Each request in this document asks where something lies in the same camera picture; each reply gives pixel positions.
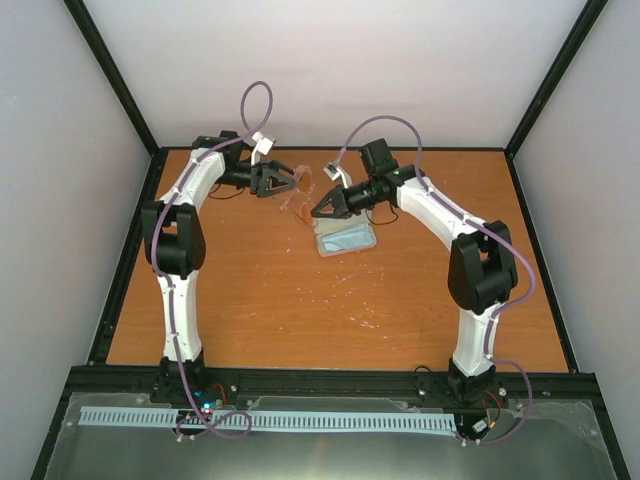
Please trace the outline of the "transparent orange sunglasses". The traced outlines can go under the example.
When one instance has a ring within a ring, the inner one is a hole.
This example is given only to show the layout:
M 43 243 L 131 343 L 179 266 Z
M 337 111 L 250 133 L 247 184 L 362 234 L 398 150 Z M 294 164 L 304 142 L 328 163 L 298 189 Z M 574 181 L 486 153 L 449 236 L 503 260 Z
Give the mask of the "transparent orange sunglasses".
M 294 187 L 279 201 L 279 211 L 290 214 L 302 226 L 312 228 L 315 220 L 311 215 L 314 207 L 315 182 L 308 165 L 298 165 L 294 169 Z

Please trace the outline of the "pink glasses case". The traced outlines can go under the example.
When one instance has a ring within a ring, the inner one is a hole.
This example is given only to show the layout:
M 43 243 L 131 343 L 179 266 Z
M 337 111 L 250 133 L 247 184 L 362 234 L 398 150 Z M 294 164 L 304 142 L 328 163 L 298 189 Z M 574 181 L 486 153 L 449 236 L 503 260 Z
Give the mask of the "pink glasses case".
M 375 231 L 364 213 L 347 219 L 315 219 L 314 232 L 321 257 L 359 252 L 377 244 Z

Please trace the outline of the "light blue cleaning cloth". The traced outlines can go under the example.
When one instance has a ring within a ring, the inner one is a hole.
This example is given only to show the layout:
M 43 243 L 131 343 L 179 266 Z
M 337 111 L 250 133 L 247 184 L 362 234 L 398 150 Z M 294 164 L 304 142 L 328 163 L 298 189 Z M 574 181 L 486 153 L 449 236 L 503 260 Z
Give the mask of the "light blue cleaning cloth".
M 357 249 L 372 243 L 368 231 L 344 230 L 325 235 L 321 239 L 324 250 L 329 253 Z

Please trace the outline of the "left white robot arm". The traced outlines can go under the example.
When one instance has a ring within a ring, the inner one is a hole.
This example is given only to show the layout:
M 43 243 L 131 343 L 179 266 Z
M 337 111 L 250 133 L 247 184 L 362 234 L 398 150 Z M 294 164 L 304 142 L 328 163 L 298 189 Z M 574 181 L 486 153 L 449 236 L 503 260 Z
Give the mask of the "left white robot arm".
M 203 347 L 197 327 L 197 280 L 206 257 L 199 212 L 216 185 L 245 189 L 258 198 L 286 193 L 296 186 L 294 170 L 265 161 L 275 140 L 258 132 L 251 136 L 250 157 L 235 131 L 198 137 L 183 171 L 158 200 L 141 207 L 146 260 L 156 275 L 165 325 L 161 375 L 186 402 L 201 400 L 208 390 L 202 372 Z

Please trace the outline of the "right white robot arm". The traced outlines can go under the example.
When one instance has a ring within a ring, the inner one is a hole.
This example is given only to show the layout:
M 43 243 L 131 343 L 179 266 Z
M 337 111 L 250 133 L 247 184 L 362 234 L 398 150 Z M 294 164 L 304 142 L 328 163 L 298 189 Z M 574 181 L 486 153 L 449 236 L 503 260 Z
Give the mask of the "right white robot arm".
M 359 153 L 366 180 L 353 183 L 339 159 L 328 163 L 324 172 L 337 185 L 312 215 L 343 220 L 388 203 L 442 242 L 449 253 L 447 288 L 459 308 L 447 389 L 459 404 L 475 401 L 494 379 L 497 325 L 518 283 L 510 231 L 501 221 L 487 223 L 456 205 L 418 165 L 399 165 L 385 140 L 372 141 Z

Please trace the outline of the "black aluminium frame rail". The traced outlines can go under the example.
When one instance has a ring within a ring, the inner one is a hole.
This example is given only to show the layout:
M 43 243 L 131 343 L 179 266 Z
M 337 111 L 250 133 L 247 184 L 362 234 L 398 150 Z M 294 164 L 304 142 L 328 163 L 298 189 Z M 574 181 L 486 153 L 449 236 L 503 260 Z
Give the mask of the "black aluminium frame rail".
M 509 399 L 525 399 L 527 388 L 517 373 L 498 373 L 490 385 L 455 397 L 445 372 L 329 371 L 205 368 L 188 376 L 194 396 L 225 397 L 232 405 L 262 396 L 389 398 L 417 405 L 470 404 L 485 392 L 506 391 Z M 184 388 L 177 373 L 158 367 L 81 366 L 71 369 L 63 392 L 144 393 L 154 402 L 182 405 Z

